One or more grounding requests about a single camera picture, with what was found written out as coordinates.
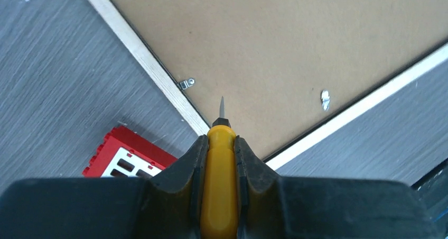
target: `wooden frame edge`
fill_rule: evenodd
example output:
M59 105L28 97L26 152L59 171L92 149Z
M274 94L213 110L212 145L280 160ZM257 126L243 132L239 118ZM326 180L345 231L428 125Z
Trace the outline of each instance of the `wooden frame edge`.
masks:
M176 83L162 68L134 30L110 0L88 0L107 25L118 36L132 56L177 109L197 135L207 134L209 125L194 109Z
M292 144L289 148L270 159L266 164L273 170L277 170L293 158L299 156L309 148L322 141L324 138L330 136L338 129L344 127L358 116L364 114L366 111L375 107L387 97L398 92L400 89L418 79L423 74L431 71L446 60L448 60L448 43L441 46L407 70L403 71L395 78L389 80L381 87L375 89L366 97L348 107L346 110L342 111L316 130L310 132L308 135Z
M110 0L88 0L197 135L210 129ZM318 127L266 164L277 170L448 59L448 43Z

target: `white plastic part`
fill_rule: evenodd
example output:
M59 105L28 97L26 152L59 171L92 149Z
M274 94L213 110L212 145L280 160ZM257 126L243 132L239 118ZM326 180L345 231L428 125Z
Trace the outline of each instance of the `white plastic part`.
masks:
M120 159L123 159L126 162L132 164L134 166L132 171L128 171L122 166L120 166L118 164L120 162ZM128 177L137 177L138 176L137 172L139 170L142 170L143 172L147 173L152 177L160 173L161 171L161 169L157 168L154 165L151 165L149 162L138 157L136 154L131 154L128 150L124 148L118 149L114 158L110 161L109 166L107 166L107 168L104 170L101 177L113 177L112 172L114 169L118 170L119 172L125 174Z

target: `red plastic object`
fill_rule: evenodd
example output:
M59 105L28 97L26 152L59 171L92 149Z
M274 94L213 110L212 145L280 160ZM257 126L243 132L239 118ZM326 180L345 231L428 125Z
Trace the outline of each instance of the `red plastic object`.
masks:
M120 148L128 150L128 155L145 160L150 168L154 166L163 170L177 160L128 128L120 126L104 136L104 143L98 147L96 155L90 159L89 166L82 174L85 177L101 177Z

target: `gray table surface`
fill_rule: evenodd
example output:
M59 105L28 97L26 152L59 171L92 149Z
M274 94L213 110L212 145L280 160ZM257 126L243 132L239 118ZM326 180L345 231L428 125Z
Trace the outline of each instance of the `gray table surface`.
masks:
M87 0L0 0L0 191L79 177L125 123L176 157L196 138ZM440 67L280 168L412 183L448 157Z

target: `metal clip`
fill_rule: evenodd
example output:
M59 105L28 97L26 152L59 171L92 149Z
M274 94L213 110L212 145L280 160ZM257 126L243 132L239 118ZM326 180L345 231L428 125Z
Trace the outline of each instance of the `metal clip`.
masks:
M330 94L328 93L328 90L322 91L321 100L322 100L322 109L324 111L327 111L330 107Z
M179 82L178 83L178 86L182 89L182 90L185 90L185 89L187 89L187 88L189 88L189 87L192 87L193 85L194 85L194 79L193 78L189 78L189 79L186 79L186 80L183 80L183 81L181 81L181 82Z

